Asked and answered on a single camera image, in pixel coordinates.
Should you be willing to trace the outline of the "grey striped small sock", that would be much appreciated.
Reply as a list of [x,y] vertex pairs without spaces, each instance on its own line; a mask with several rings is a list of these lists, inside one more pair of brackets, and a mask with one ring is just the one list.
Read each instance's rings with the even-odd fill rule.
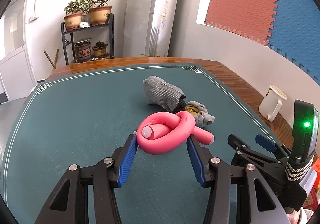
[[196,126],[200,128],[211,125],[214,122],[215,117],[210,115],[207,108],[199,102],[190,101],[186,104],[184,109],[193,115]]

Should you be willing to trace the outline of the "pink foam twist tube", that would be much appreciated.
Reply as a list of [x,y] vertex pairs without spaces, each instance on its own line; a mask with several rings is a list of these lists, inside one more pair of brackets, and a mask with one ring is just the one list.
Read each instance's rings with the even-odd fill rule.
[[152,155],[174,150],[190,135],[204,145],[214,142],[214,135],[196,126],[195,118],[186,111],[153,113],[142,121],[136,133],[139,147]]

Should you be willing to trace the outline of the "grey black sock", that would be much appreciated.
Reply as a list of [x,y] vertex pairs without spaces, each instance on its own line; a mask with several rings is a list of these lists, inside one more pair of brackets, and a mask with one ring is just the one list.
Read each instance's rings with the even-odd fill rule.
[[183,110],[186,105],[184,92],[157,76],[149,76],[143,80],[143,89],[149,105],[159,105],[173,113]]

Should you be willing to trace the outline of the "white cartoon mug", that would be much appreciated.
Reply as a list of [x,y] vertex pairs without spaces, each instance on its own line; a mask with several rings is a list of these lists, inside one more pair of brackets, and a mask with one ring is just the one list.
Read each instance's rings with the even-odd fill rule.
[[271,84],[258,110],[265,119],[272,122],[286,100],[287,95],[280,88]]

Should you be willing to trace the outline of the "green table mat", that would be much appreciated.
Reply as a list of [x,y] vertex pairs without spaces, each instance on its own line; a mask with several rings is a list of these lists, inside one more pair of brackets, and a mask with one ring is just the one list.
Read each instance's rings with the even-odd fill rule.
[[[277,142],[265,122],[200,65],[136,65],[84,72],[38,85],[12,127],[1,169],[1,194],[19,223],[34,223],[71,164],[98,163],[161,107],[149,105],[143,80],[179,87],[215,117],[206,127],[212,155],[230,163],[234,134],[264,152],[257,135]],[[138,150],[127,182],[115,191],[123,223],[201,223],[209,190],[196,181],[185,144],[150,155]]]

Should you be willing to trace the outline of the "small lower potted plant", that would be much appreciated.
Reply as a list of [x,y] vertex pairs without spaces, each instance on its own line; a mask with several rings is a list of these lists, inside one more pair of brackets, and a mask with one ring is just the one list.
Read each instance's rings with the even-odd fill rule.
[[101,41],[98,41],[94,46],[93,46],[93,55],[95,58],[104,58],[107,56],[107,44]]

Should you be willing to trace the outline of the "dark wooden bucket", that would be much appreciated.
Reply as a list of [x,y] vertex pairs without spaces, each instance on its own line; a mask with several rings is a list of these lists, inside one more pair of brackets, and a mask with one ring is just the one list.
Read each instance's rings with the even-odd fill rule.
[[78,63],[89,61],[92,58],[91,41],[84,39],[74,45],[76,61]]

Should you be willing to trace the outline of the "black plant shelf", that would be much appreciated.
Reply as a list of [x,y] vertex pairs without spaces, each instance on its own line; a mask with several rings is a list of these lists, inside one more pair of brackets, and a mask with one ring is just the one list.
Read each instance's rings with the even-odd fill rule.
[[[111,13],[108,22],[101,25],[90,25],[89,27],[76,28],[68,31],[65,22],[61,24],[62,48],[66,65],[83,63],[87,61],[114,58],[114,14]],[[108,42],[92,41],[87,37],[74,41],[74,34],[87,30],[108,27]]]

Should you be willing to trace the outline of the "right potted plant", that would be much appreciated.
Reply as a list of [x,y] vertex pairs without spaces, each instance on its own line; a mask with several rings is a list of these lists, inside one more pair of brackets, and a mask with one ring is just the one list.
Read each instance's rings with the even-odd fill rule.
[[110,0],[88,0],[91,25],[103,25],[109,22],[112,6]]

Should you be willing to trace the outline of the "white floor air conditioner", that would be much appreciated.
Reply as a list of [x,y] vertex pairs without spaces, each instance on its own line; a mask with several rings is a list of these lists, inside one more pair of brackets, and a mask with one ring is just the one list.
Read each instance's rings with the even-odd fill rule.
[[124,57],[166,57],[177,0],[127,0]]

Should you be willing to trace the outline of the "left potted plant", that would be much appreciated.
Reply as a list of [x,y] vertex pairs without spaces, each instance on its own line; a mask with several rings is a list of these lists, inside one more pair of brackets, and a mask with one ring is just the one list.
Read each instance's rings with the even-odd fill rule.
[[75,30],[79,27],[81,22],[82,12],[81,12],[81,3],[79,0],[70,1],[67,6],[64,8],[65,16],[65,27],[66,31]]

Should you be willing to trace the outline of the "blue foam wall mat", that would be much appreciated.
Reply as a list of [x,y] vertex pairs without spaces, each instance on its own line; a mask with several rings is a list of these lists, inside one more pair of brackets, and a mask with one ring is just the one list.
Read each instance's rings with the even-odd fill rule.
[[269,48],[319,83],[319,9],[313,0],[278,0]]

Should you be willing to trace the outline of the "red foam wall mat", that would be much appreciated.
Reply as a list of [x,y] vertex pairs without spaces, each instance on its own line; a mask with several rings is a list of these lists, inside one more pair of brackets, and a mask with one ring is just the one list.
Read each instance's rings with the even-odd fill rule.
[[204,24],[268,45],[278,0],[210,0]]

